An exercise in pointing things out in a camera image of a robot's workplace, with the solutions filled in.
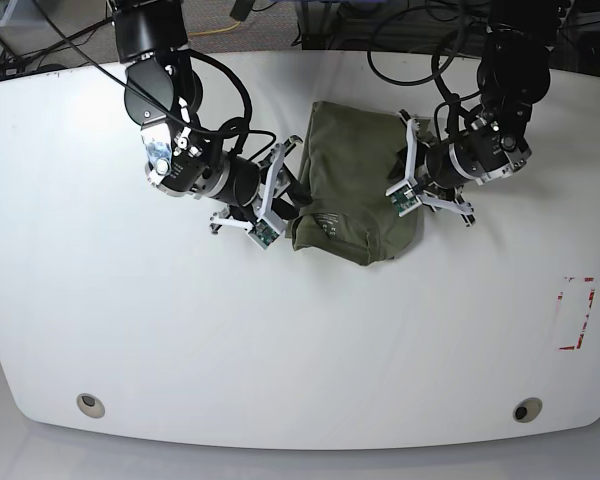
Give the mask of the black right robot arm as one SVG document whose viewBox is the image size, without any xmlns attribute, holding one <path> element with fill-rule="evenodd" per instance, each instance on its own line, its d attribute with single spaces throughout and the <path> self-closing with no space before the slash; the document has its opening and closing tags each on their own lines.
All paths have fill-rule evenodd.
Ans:
<svg viewBox="0 0 600 480">
<path fill-rule="evenodd" d="M 211 233 L 238 228 L 267 249 L 312 201 L 285 164 L 301 139 L 271 140 L 244 158 L 255 132 L 251 97 L 229 67 L 188 47 L 181 2 L 112 1 L 109 8 L 118 58 L 126 67 L 125 109 L 140 128 L 149 183 L 170 196 L 221 203 L 210 218 Z M 224 74 L 242 102 L 242 114 L 215 130 L 198 117 L 203 85 L 194 61 Z"/>
</svg>

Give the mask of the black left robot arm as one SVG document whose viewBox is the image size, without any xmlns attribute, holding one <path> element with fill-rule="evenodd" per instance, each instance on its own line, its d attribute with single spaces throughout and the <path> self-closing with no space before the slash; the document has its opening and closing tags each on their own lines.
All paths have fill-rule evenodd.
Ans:
<svg viewBox="0 0 600 480">
<path fill-rule="evenodd" d="M 444 126 L 435 124 L 427 139 L 422 120 L 401 110 L 405 147 L 396 155 L 392 186 L 386 195 L 404 217 L 422 206 L 460 215 L 467 226 L 474 209 L 462 197 L 465 185 L 507 178 L 528 162 L 525 139 L 533 107 L 550 87 L 549 58 L 562 25 L 556 1 L 493 1 L 483 22 L 465 2 L 457 5 L 457 27 L 443 37 L 431 56 L 431 73 L 447 109 Z M 442 74 L 472 34 L 483 36 L 477 69 L 478 105 L 464 108 Z"/>
</svg>

